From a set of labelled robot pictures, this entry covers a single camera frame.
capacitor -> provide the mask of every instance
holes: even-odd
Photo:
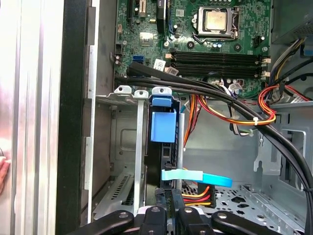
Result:
[[[137,16],[138,14],[139,14],[139,8],[136,7],[136,8],[135,8],[135,16]]]
[[[173,32],[176,33],[177,29],[178,29],[178,26],[176,24],[176,25],[173,26]]]

zip tie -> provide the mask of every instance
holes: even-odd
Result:
[[[249,134],[249,136],[250,136],[250,137],[254,136],[252,129],[250,129],[250,134]]]
[[[253,120],[254,120],[254,125],[257,126],[259,119],[257,117],[254,117]]]

gray metal frame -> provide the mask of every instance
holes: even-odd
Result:
[[[1,234],[55,234],[62,0],[1,1]]]

black plastic clip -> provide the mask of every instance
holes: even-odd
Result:
[[[278,89],[278,90],[279,90],[279,94],[280,94],[280,95],[282,95],[283,92],[284,92],[284,90],[285,90],[285,84],[286,84],[285,81],[279,83],[279,89]]]

green circuit board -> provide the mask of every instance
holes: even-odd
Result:
[[[144,56],[144,64],[152,67],[156,59],[169,61],[165,55],[171,48],[177,51],[211,52],[211,53],[231,53],[246,55],[269,54],[269,32],[270,32],[270,0],[169,0],[168,21],[165,34],[157,31],[155,0],[146,0],[145,17],[133,14],[132,25],[127,21],[127,10],[129,0],[118,1],[117,15],[117,35],[116,43],[122,45],[122,60],[119,66],[115,66],[118,74],[126,74],[128,65],[133,61],[134,55]],[[197,13],[199,7],[238,7],[239,8],[239,36],[234,41],[212,40],[197,43],[192,37],[195,29],[191,20]],[[170,28],[178,25],[174,34],[170,33]],[[146,44],[142,37],[150,37]],[[261,45],[257,48],[253,46],[253,38],[261,35],[264,37]],[[192,49],[187,43],[194,42]],[[209,82],[217,82],[217,79],[209,79]],[[242,96],[248,97],[257,94],[261,90],[260,79],[244,79],[240,81],[243,87]]]

